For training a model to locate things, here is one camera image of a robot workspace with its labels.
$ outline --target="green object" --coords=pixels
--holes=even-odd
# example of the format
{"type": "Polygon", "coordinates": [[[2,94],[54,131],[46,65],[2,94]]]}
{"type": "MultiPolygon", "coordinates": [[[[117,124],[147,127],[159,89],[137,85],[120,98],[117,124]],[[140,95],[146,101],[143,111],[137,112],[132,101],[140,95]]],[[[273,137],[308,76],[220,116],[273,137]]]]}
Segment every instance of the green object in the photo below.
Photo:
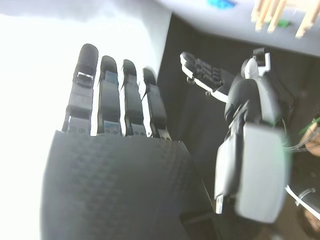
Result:
{"type": "Polygon", "coordinates": [[[277,24],[276,26],[279,27],[279,28],[287,28],[287,27],[289,27],[290,25],[291,25],[291,22],[290,22],[290,21],[280,19],[280,20],[278,21],[278,24],[277,24]]]}
{"type": "Polygon", "coordinates": [[[310,122],[306,127],[304,127],[303,129],[301,129],[301,131],[299,131],[299,134],[300,134],[300,135],[304,134],[304,133],[307,131],[307,129],[308,129],[312,124],[314,124],[314,123],[319,123],[319,122],[320,122],[320,117],[318,117],[316,120],[310,122]]]}

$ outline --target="blue object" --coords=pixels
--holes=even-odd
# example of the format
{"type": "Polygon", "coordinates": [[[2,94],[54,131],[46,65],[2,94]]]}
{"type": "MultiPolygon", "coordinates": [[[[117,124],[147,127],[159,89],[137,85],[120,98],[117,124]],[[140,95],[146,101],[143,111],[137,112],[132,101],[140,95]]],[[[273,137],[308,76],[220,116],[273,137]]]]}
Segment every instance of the blue object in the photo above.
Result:
{"type": "Polygon", "coordinates": [[[229,0],[207,0],[208,4],[215,6],[218,9],[232,9],[235,7],[235,3],[229,0]]]}

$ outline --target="green cable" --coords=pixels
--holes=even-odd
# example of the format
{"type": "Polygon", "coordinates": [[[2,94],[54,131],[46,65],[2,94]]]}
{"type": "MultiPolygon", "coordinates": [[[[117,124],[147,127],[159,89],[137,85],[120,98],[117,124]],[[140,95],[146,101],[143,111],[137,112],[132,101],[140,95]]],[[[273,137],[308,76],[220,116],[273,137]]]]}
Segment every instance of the green cable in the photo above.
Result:
{"type": "Polygon", "coordinates": [[[320,122],[320,117],[318,117],[316,120],[310,122],[305,128],[301,129],[301,130],[299,131],[299,135],[304,134],[304,133],[307,131],[307,129],[308,129],[312,124],[319,123],[319,122],[320,122]]]}

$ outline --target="dark floor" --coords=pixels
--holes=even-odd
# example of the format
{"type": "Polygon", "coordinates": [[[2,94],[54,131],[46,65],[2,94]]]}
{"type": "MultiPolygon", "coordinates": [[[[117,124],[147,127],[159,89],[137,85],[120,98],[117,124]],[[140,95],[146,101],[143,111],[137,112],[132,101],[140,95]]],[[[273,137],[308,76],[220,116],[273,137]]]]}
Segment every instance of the dark floor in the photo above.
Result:
{"type": "MultiPolygon", "coordinates": [[[[204,90],[187,84],[181,70],[180,53],[193,53],[212,65],[237,74],[243,61],[256,47],[261,46],[201,34],[179,18],[171,18],[157,85],[167,111],[171,137],[185,143],[211,198],[217,149],[228,129],[224,120],[225,104],[208,99],[204,90]]],[[[270,52],[270,79],[284,110],[290,139],[296,143],[301,137],[296,133],[320,109],[320,60],[275,48],[270,48],[270,52]]],[[[300,159],[308,162],[306,156],[300,159]]],[[[307,239],[297,226],[296,209],[290,197],[276,224],[285,239],[307,239]]],[[[257,231],[261,231],[255,223],[238,219],[232,214],[225,219],[225,228],[229,230],[226,239],[253,239],[257,231]]],[[[263,237],[263,233],[268,234],[268,229],[262,228],[262,235],[255,239],[268,239],[263,237]]]]}

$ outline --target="robotic hand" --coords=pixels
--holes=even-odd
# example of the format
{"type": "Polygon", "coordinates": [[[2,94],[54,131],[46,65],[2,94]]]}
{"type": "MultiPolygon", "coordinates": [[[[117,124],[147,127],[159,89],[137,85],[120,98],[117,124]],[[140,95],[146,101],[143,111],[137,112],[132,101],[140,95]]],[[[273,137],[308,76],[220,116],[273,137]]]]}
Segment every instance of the robotic hand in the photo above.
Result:
{"type": "Polygon", "coordinates": [[[274,128],[280,110],[264,78],[271,69],[270,53],[263,48],[254,50],[233,81],[230,73],[190,53],[183,52],[180,60],[188,83],[226,103],[229,131],[216,158],[216,213],[222,214],[224,198],[231,197],[240,216],[273,223],[284,202],[290,163],[283,150],[284,133],[274,128]]]}

